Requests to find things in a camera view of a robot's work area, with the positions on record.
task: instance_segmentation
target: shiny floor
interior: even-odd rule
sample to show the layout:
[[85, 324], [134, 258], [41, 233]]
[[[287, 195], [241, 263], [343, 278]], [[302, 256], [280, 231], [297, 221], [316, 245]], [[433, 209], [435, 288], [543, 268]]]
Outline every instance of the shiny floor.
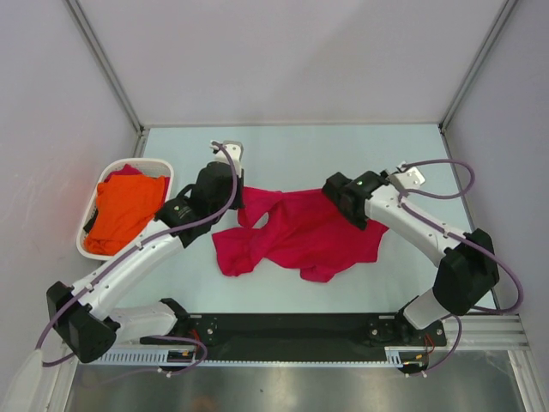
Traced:
[[199, 367], [171, 379], [139, 373], [97, 386], [129, 370], [79, 367], [66, 411], [525, 410], [506, 352], [457, 353], [427, 379], [395, 369]]

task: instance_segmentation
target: white basket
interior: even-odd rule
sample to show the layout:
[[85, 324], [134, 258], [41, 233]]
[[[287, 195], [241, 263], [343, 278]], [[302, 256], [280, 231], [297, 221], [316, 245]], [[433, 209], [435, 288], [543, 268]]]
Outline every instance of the white basket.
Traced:
[[[139, 158], [122, 159], [120, 161], [115, 161], [111, 163], [103, 171], [97, 183], [99, 184], [105, 181], [106, 177], [111, 172], [115, 172], [117, 170], [122, 169], [124, 165], [130, 165], [138, 169], [139, 171], [141, 171], [144, 175], [150, 176], [151, 178], [158, 178], [159, 176], [166, 176], [167, 178], [170, 178], [170, 182], [168, 183], [168, 190], [166, 191], [166, 200], [170, 198], [171, 196], [170, 192], [172, 191], [172, 184], [173, 184], [173, 167], [167, 161], [163, 161], [161, 159], [143, 159], [139, 157]], [[83, 228], [95, 213], [96, 197], [97, 197], [97, 185], [94, 187], [94, 193], [92, 195], [92, 198], [89, 200], [89, 203], [87, 204], [86, 213], [82, 217], [82, 221], [80, 224], [80, 231], [78, 232], [78, 236], [76, 237], [76, 248], [86, 258], [96, 259], [96, 260], [109, 260], [112, 256], [96, 255], [94, 253], [90, 253], [89, 251], [86, 251], [84, 247], [84, 239], [86, 238], [87, 233], [84, 231]]]

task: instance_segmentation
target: orange cloth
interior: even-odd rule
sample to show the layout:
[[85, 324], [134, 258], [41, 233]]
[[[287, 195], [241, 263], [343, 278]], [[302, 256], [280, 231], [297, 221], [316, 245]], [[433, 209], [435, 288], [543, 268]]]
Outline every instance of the orange cloth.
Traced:
[[84, 240], [86, 250], [115, 255], [153, 219], [164, 204], [166, 178], [145, 175], [112, 176], [97, 185], [97, 221]]

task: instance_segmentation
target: white table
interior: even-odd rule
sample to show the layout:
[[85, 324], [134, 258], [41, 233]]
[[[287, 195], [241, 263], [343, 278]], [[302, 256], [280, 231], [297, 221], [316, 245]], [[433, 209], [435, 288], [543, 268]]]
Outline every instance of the white table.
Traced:
[[[263, 126], [152, 129], [144, 157], [161, 158], [175, 170], [172, 195], [194, 183], [212, 159], [210, 140], [244, 145], [244, 183], [267, 190], [299, 191], [322, 187], [342, 172], [355, 178], [367, 170], [381, 172], [401, 161], [447, 158], [434, 124]], [[453, 193], [450, 166], [423, 167], [425, 190]], [[414, 197], [425, 211], [469, 230], [459, 199], [436, 201]], [[228, 212], [214, 232], [237, 226]], [[250, 274], [225, 277], [216, 260], [211, 234], [171, 257], [124, 298], [120, 306], [177, 300], [188, 312], [395, 312], [434, 282], [437, 269], [415, 247], [392, 231], [382, 240], [378, 261], [356, 264], [328, 283], [302, 280], [263, 259]], [[494, 307], [492, 295], [480, 302]]]

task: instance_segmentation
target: table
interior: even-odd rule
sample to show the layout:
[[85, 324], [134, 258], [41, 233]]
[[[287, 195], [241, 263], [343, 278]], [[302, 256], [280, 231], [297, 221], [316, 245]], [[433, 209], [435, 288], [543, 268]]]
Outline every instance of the table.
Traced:
[[[143, 156], [172, 164], [175, 196], [212, 161], [211, 140], [243, 143], [245, 184], [272, 191], [322, 187], [335, 172], [355, 178], [402, 161], [448, 157], [434, 124], [153, 128]], [[421, 170], [427, 180], [424, 190], [457, 191], [450, 166]], [[470, 229], [460, 199], [413, 201], [440, 219]], [[236, 213], [230, 211], [213, 232], [235, 226]], [[188, 312], [202, 313], [395, 312], [430, 288], [436, 273], [421, 252], [389, 230], [376, 263], [356, 264], [328, 283], [304, 281], [297, 270], [282, 269], [267, 259], [250, 274], [226, 277], [217, 266], [211, 234], [206, 234], [155, 268], [120, 306], [171, 297]], [[492, 295], [480, 304], [494, 307]]]

